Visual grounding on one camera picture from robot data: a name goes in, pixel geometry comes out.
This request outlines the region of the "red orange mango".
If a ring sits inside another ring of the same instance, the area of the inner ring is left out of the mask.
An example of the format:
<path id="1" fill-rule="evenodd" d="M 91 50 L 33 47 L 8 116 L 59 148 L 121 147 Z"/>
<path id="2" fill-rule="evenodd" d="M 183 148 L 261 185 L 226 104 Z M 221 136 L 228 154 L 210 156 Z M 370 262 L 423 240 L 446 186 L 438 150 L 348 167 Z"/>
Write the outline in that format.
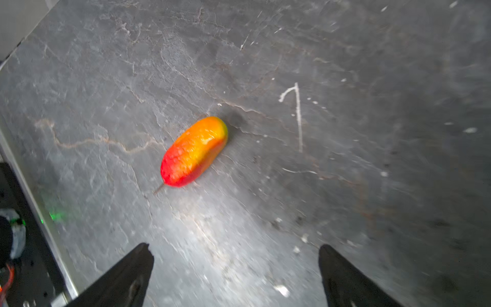
<path id="1" fill-rule="evenodd" d="M 197 121 L 167 149 L 161 162 L 163 184 L 181 188 L 194 182 L 228 142 L 228 128 L 216 116 Z"/>

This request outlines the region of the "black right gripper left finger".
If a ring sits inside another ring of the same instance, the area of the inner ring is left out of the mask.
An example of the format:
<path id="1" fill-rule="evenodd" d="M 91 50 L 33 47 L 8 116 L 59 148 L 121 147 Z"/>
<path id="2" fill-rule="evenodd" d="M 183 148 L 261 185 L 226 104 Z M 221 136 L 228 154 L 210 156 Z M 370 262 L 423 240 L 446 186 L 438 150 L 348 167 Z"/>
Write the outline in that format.
<path id="1" fill-rule="evenodd" d="M 149 250 L 149 244 L 138 244 L 66 306 L 141 307 L 153 265 L 154 256 Z"/>

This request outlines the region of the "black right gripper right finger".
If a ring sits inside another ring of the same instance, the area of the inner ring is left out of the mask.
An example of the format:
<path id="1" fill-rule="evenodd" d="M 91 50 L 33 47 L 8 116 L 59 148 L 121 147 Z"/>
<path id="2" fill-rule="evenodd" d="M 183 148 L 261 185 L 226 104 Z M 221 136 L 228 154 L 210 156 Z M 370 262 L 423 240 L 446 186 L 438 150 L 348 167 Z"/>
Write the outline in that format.
<path id="1" fill-rule="evenodd" d="M 328 306 L 401 307 L 332 246 L 320 247 L 318 265 Z"/>

